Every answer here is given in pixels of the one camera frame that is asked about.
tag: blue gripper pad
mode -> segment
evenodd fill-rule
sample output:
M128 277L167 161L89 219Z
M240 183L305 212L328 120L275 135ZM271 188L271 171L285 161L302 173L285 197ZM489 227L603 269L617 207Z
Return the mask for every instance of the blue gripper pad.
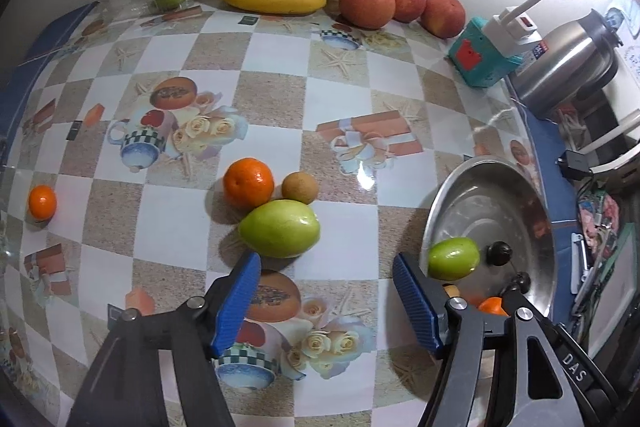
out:
M394 259L392 278L418 343L439 358L444 345L438 331L438 317L401 255L396 255Z
M215 334L210 344L215 357L220 357L236 341L244 314L258 287L260 268L260 256L255 252L246 253L229 275L220 278L225 281L214 281L212 289L216 285L226 291L216 314Z

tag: tangerine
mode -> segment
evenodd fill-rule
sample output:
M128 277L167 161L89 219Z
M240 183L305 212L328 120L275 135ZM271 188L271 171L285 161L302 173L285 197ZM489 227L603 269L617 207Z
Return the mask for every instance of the tangerine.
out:
M33 187L29 193L29 211L38 221L51 219L58 205L56 193L47 185Z
M478 309L485 313L503 315L505 317L509 316L509 314L502 309L502 299L500 297L489 297L485 299L480 303Z
M273 193L271 169L255 158L242 158L229 165L222 181L226 201L243 210L265 204Z

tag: screw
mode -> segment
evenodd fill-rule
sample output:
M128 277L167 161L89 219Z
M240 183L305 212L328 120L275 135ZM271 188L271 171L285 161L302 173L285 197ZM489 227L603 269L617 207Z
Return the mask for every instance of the screw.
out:
M187 301L187 307L192 310L198 310L204 306L204 297L200 297L199 295L196 297L191 297Z
M140 312L137 309L127 308L122 312L121 317L126 321L134 321L138 318L138 315L140 315Z
M455 310L465 310L466 301L462 297L452 297L449 299L449 306Z
M529 308L518 308L516 315L523 321L530 321L533 318L533 312Z

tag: kettle lid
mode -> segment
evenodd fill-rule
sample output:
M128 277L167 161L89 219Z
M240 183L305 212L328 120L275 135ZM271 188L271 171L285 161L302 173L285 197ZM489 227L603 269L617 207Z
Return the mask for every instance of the kettle lid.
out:
M622 45L622 41L616 33L614 26L610 25L602 15L591 9L582 19L578 19L578 24L590 36L596 48L601 54L607 54L612 48Z

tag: teal box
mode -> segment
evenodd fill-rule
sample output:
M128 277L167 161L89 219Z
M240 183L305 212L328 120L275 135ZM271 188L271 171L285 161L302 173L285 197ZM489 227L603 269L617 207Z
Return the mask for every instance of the teal box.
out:
M522 64L521 55L503 57L482 33L486 20L473 17L449 50L449 58L472 87L491 87Z

